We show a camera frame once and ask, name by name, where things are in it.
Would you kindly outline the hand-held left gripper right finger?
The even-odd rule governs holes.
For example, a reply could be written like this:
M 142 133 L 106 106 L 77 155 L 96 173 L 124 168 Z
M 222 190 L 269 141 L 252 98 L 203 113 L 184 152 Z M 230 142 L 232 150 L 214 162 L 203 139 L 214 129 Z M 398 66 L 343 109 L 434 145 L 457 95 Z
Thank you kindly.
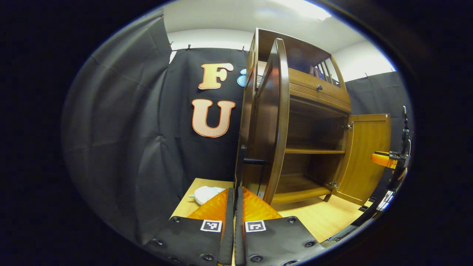
M 235 202 L 235 265 L 288 266 L 324 247 L 296 216 L 280 216 L 253 192 L 238 187 Z

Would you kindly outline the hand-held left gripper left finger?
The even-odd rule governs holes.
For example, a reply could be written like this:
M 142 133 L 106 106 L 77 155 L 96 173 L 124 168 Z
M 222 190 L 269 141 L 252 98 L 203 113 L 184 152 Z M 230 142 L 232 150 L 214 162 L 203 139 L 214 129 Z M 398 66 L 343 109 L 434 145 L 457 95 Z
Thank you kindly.
M 189 217 L 171 217 L 144 248 L 174 266 L 231 266 L 234 189 L 220 192 Z

